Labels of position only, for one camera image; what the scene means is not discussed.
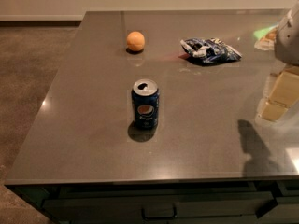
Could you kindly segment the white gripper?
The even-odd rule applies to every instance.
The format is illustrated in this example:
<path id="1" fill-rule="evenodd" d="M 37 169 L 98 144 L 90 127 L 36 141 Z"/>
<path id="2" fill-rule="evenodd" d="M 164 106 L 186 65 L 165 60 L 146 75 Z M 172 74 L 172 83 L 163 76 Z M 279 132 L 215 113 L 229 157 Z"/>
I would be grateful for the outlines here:
<path id="1" fill-rule="evenodd" d="M 299 0 L 279 22 L 275 56 L 278 60 L 299 64 Z M 262 100 L 259 115 L 268 121 L 279 120 L 299 100 L 299 67 L 285 68 L 277 77 L 269 101 Z"/>

